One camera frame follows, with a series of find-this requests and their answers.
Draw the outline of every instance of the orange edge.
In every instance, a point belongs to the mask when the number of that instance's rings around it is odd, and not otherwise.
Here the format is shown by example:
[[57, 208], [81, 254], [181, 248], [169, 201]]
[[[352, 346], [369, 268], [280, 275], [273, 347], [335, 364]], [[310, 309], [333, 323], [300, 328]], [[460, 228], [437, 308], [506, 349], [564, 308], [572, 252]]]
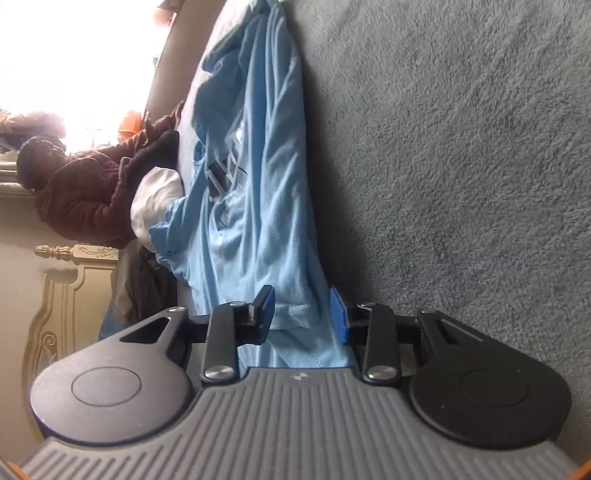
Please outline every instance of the orange edge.
[[25, 472], [23, 472], [17, 465], [15, 465], [12, 462], [4, 462], [4, 464], [10, 468], [10, 470], [12, 470], [12, 473], [14, 473], [17, 477], [19, 477], [20, 480], [31, 480], [31, 477], [28, 476]]
[[579, 468], [569, 480], [591, 480], [591, 460]]

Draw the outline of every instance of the window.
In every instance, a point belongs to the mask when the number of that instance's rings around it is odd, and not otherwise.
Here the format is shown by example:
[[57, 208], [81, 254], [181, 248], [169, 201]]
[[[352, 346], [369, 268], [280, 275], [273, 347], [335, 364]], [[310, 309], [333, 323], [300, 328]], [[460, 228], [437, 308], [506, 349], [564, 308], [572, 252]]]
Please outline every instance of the window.
[[69, 151], [116, 142], [143, 112], [168, 27], [154, 0], [0, 0], [0, 106], [64, 118]]

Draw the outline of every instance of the carved wooden finial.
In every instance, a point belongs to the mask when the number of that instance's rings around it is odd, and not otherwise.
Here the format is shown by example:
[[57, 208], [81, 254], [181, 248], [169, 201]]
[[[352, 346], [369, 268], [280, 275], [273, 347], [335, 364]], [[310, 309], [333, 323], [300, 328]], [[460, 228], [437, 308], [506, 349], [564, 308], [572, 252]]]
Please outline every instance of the carved wooden finial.
[[72, 260], [72, 248], [39, 245], [35, 247], [35, 255], [41, 258], [57, 258], [58, 260], [69, 262]]

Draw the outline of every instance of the gray fleece blanket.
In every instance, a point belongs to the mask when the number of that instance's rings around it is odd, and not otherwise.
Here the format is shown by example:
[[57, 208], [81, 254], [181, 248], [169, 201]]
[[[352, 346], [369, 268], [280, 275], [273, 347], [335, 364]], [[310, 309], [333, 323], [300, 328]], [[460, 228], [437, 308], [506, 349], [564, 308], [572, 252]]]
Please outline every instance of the gray fleece blanket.
[[331, 282], [548, 363], [591, 456], [586, 0], [287, 2]]

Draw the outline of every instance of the metal screw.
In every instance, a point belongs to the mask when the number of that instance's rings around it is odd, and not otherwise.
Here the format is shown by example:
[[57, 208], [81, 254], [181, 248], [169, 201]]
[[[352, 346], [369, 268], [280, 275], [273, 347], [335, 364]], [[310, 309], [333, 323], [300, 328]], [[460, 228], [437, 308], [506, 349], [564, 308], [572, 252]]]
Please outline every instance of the metal screw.
[[398, 375], [398, 370], [388, 365], [376, 365], [368, 370], [368, 377], [372, 380], [388, 381]]
[[231, 380], [236, 375], [236, 372], [227, 365], [215, 365], [205, 370], [204, 374], [211, 380]]

